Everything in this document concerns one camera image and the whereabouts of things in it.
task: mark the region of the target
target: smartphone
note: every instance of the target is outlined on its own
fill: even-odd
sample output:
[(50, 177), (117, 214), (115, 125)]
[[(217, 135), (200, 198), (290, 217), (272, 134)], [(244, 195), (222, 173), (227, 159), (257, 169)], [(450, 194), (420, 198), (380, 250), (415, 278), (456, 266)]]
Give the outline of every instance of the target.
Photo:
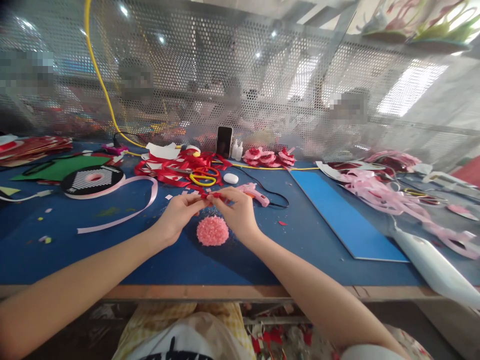
[(228, 126), (219, 126), (216, 132), (216, 153), (224, 159), (230, 157), (233, 133), (234, 129)]

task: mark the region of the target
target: table edge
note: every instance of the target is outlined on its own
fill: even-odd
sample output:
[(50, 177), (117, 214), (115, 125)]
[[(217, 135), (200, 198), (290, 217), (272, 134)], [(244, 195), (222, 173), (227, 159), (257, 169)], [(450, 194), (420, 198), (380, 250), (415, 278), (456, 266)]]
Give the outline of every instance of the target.
[[(0, 299), (24, 290), (28, 285), (0, 285)], [(361, 301), (441, 299), (427, 286), (345, 286)], [(119, 301), (291, 301), (281, 285), (117, 285), (102, 300)]]

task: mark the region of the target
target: hot glue gun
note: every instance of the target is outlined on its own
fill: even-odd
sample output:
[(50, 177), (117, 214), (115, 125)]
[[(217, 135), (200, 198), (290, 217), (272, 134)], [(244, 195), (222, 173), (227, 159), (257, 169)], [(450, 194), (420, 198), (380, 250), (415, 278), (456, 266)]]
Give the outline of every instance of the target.
[(240, 190), (241, 192), (244, 192), (248, 196), (250, 196), (253, 199), (257, 199), (258, 202), (266, 208), (270, 204), (270, 200), (265, 196), (259, 193), (257, 190), (255, 190), (255, 187), (257, 186), (257, 183), (255, 182), (248, 182), (246, 184), (237, 186), (236, 188)]

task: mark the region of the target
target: blue board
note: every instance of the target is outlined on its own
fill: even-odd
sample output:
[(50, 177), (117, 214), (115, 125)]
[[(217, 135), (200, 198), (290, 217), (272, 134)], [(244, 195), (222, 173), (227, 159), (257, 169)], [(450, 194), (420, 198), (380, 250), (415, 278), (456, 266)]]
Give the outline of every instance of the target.
[(355, 259), (408, 259), (317, 173), (292, 171), (293, 178)]

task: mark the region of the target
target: white cloth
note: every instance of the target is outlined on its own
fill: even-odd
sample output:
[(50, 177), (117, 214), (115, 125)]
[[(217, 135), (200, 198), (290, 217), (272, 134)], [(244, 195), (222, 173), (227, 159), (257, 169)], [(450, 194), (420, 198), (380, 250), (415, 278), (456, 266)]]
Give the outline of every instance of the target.
[[(127, 356), (126, 360), (140, 360), (148, 356), (151, 359), (167, 359), (167, 352), (171, 359), (201, 359), (205, 356), (214, 360), (250, 359), (247, 351), (227, 327), (215, 316), (206, 312), (196, 312), (185, 319), (178, 320), (141, 343)], [(190, 352), (192, 355), (186, 357), (183, 353), (182, 356), (175, 356), (175, 352)], [(352, 346), (341, 357), (341, 360), (402, 359), (396, 353), (375, 345)]]

